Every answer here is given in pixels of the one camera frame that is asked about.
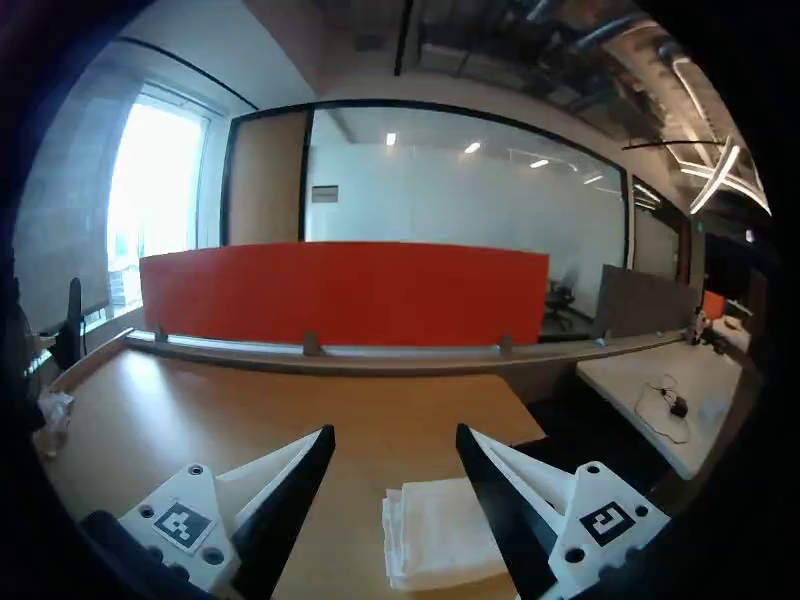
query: wooden desk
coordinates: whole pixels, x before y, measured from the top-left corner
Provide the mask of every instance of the wooden desk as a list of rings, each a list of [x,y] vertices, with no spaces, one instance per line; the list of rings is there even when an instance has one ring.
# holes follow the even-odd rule
[[[708,346],[677,342],[610,358],[582,361],[578,363],[577,371],[655,446],[681,478],[691,479],[700,470],[719,435],[742,368]],[[689,407],[685,419],[689,435],[685,444],[676,444],[657,434],[635,412],[643,387],[647,383],[666,385],[670,380],[664,378],[665,373],[675,378],[676,390]],[[707,398],[726,406],[725,414],[711,423],[700,417],[700,408]],[[656,407],[655,416],[663,419],[660,422],[665,428],[670,426],[668,419],[677,419],[669,415],[666,404],[663,408]],[[659,422],[648,420],[656,428],[660,426]]]
[[[464,477],[459,422],[506,443],[544,437],[493,375],[279,375],[124,350],[73,394],[69,441],[47,470],[76,518],[98,508],[122,515],[187,463],[222,473],[332,423],[336,452],[275,590],[282,600],[410,596],[385,575],[386,489]],[[514,594],[503,575],[414,597]]]

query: window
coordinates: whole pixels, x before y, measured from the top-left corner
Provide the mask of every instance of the window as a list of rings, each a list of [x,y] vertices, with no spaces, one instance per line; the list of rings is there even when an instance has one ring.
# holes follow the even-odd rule
[[[206,118],[147,95],[131,108],[109,196],[111,316],[141,305],[140,258],[196,247],[207,128]]]
[[[688,283],[689,220],[669,200],[633,178],[636,271]]]
[[[321,109],[311,134],[306,241],[547,254],[549,279],[568,282],[572,308],[591,319],[603,265],[624,264],[622,182],[619,168],[579,148],[477,117]],[[336,202],[321,202],[320,188],[335,186]]]

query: window blind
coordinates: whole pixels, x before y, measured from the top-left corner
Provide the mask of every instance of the window blind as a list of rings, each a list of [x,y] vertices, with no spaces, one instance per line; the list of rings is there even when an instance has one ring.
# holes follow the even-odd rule
[[[67,96],[28,175],[14,233],[20,301],[33,331],[65,318],[69,283],[83,313],[108,304],[106,225],[117,149],[142,81],[91,65]]]

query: orange partition panel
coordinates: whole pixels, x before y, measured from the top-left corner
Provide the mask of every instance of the orange partition panel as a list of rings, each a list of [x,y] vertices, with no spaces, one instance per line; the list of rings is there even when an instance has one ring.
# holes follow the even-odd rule
[[[725,297],[714,292],[703,294],[703,312],[712,321],[719,319],[725,313]]]
[[[227,246],[140,263],[147,326],[301,344],[467,346],[539,338],[548,257],[438,244]]]

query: gray partition panel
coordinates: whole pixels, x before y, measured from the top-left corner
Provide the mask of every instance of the gray partition panel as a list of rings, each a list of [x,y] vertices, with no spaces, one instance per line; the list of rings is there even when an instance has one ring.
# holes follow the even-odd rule
[[[662,277],[603,265],[592,334],[615,338],[683,329],[691,323],[700,293]]]

